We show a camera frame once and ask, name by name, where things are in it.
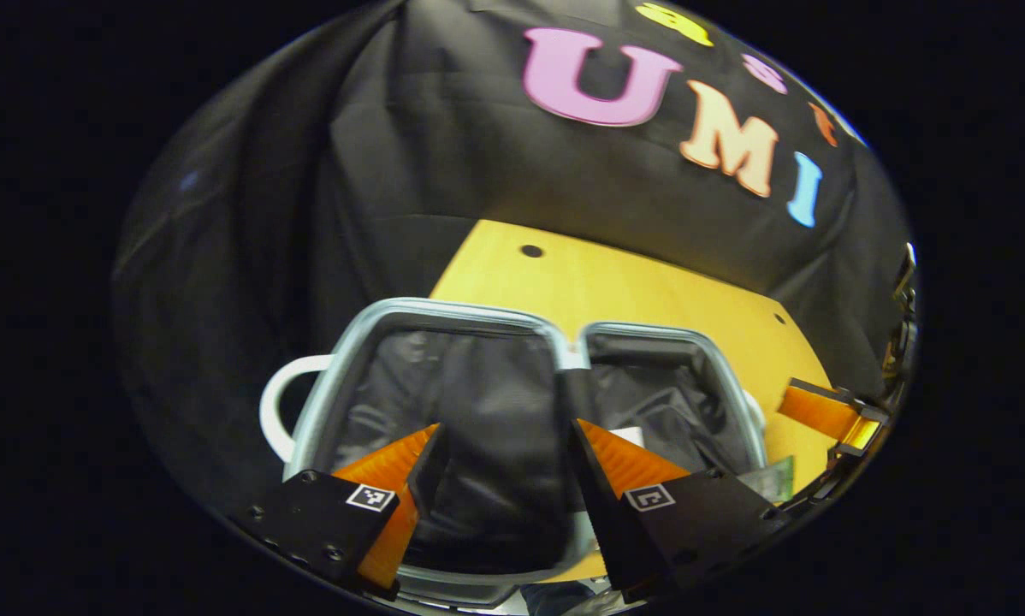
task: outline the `letter u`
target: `letter u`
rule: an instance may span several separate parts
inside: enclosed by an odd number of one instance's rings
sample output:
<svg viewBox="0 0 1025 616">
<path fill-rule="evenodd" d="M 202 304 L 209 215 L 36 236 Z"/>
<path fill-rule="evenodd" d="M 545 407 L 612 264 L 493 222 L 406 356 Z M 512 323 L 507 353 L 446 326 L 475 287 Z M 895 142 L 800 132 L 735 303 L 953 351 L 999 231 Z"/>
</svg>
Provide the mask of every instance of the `letter u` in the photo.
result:
<svg viewBox="0 0 1025 616">
<path fill-rule="evenodd" d="M 584 55 L 603 47 L 603 41 L 583 32 L 535 28 L 525 32 L 532 40 L 524 70 L 524 89 L 537 106 L 571 120 L 600 126 L 637 126 L 649 121 L 660 108 L 669 73 L 684 67 L 654 51 L 625 45 L 630 58 L 626 89 L 614 100 L 584 94 L 577 85 Z"/>
</svg>

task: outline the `letter i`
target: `letter i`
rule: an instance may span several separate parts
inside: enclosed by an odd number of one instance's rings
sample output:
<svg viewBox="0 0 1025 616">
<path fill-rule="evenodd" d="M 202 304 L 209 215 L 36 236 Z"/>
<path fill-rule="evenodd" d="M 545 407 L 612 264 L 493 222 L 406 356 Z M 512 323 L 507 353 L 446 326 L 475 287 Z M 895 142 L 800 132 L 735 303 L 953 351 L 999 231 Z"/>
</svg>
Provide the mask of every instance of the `letter i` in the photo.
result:
<svg viewBox="0 0 1025 616">
<path fill-rule="evenodd" d="M 813 215 L 817 207 L 817 187 L 824 173 L 803 153 L 794 153 L 794 160 L 797 161 L 797 186 L 794 187 L 794 198 L 786 204 L 786 208 L 794 220 L 813 227 L 817 223 Z"/>
</svg>

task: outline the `bin handle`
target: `bin handle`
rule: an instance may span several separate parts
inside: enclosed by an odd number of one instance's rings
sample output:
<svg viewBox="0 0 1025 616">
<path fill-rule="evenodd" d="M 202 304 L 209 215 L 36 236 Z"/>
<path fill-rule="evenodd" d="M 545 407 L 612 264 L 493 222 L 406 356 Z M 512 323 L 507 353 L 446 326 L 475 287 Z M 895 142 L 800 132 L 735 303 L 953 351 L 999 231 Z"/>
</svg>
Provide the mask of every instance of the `bin handle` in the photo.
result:
<svg viewBox="0 0 1025 616">
<path fill-rule="evenodd" d="M 292 459 L 296 441 L 292 440 L 291 434 L 281 422 L 281 395 L 285 393 L 286 386 L 292 379 L 298 375 L 326 370 L 333 358 L 333 355 L 310 355 L 306 358 L 291 360 L 273 375 L 270 382 L 266 382 L 265 389 L 261 391 L 261 405 L 258 409 L 261 434 L 265 436 L 270 448 L 273 448 L 274 453 L 277 453 L 284 463 Z"/>
<path fill-rule="evenodd" d="M 764 417 L 764 409 L 760 408 L 760 403 L 755 402 L 755 397 L 748 394 L 748 391 L 742 389 L 742 393 L 744 394 L 744 402 L 748 404 L 748 414 L 752 417 L 752 421 L 755 421 L 760 432 L 763 433 L 768 427 L 767 417 Z"/>
</svg>

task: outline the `foam letter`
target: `foam letter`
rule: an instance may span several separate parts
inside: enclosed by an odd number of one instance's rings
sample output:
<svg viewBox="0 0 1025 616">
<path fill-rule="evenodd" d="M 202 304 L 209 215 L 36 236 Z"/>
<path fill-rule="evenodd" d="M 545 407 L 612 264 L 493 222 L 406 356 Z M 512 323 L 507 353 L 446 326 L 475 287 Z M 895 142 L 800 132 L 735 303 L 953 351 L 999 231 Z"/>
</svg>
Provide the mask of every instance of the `foam letter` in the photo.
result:
<svg viewBox="0 0 1025 616">
<path fill-rule="evenodd" d="M 794 153 L 794 160 L 797 161 L 797 184 L 794 187 L 794 198 L 786 204 L 786 209 L 794 220 L 803 225 L 813 227 L 817 223 L 813 217 L 813 210 L 817 206 L 817 187 L 824 173 L 817 167 L 817 163 L 813 163 L 803 153 Z"/>
<path fill-rule="evenodd" d="M 630 58 L 626 89 L 615 100 L 584 94 L 577 85 L 584 55 L 603 47 L 603 41 L 582 32 L 535 28 L 525 32 L 532 40 L 524 89 L 537 106 L 571 120 L 600 126 L 634 126 L 649 121 L 660 108 L 669 73 L 682 70 L 675 59 L 641 47 L 619 47 Z"/>
<path fill-rule="evenodd" d="M 740 57 L 744 58 L 744 68 L 747 68 L 752 77 L 770 85 L 775 92 L 786 93 L 786 84 L 783 83 L 782 75 L 779 75 L 778 71 L 767 66 L 763 59 L 756 58 L 755 55 L 740 54 Z"/>
<path fill-rule="evenodd" d="M 838 148 L 836 137 L 832 136 L 832 130 L 836 129 L 836 125 L 832 124 L 831 120 L 828 120 L 828 114 L 825 113 L 825 110 L 818 108 L 813 102 L 810 102 L 810 108 L 813 108 L 813 116 L 817 120 L 817 127 L 821 129 L 821 135 L 824 135 L 825 140 L 833 148 Z"/>
<path fill-rule="evenodd" d="M 642 16 L 655 20 L 655 23 L 662 25 L 662 27 L 680 32 L 682 35 L 687 36 L 687 38 L 694 40 L 694 42 L 704 47 L 714 46 L 714 43 L 711 43 L 711 40 L 706 35 L 706 29 L 681 15 L 681 13 L 670 11 L 665 7 L 658 7 L 657 4 L 653 3 L 643 3 L 641 7 L 634 8 L 634 11 L 641 13 Z"/>
<path fill-rule="evenodd" d="M 681 155 L 707 168 L 737 175 L 740 186 L 766 198 L 771 195 L 771 159 L 779 134 L 767 122 L 749 117 L 744 126 L 729 98 L 700 81 L 688 81 L 699 96 L 696 127 L 681 143 Z"/>
</svg>

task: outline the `yellow tabletop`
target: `yellow tabletop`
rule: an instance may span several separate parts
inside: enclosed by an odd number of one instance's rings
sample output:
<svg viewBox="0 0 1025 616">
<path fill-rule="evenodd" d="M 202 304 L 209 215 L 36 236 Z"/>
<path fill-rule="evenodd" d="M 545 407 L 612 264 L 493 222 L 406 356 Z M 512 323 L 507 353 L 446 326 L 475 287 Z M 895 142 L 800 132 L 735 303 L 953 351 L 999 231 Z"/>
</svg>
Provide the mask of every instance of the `yellow tabletop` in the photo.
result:
<svg viewBox="0 0 1025 616">
<path fill-rule="evenodd" d="M 532 257 L 522 246 L 536 246 Z M 676 265 L 598 243 L 481 220 L 430 293 L 550 320 L 571 342 L 592 321 L 691 329 L 714 340 L 767 417 L 768 461 L 794 456 L 794 491 L 825 470 L 832 438 L 774 412 L 790 378 L 830 386 L 781 303 Z M 552 581 L 606 576 L 599 553 Z"/>
</svg>

